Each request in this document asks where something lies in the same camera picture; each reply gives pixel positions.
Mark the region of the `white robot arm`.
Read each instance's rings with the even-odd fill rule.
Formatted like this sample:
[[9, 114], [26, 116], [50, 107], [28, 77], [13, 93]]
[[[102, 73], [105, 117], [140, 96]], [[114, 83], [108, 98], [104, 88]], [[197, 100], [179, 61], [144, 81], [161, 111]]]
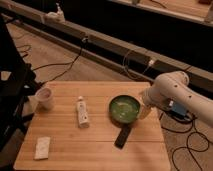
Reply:
[[213, 100], [191, 90], [188, 84], [189, 76], [183, 71], [160, 74], [141, 92], [143, 104], [149, 108], [167, 109], [170, 101], [175, 101], [213, 127]]

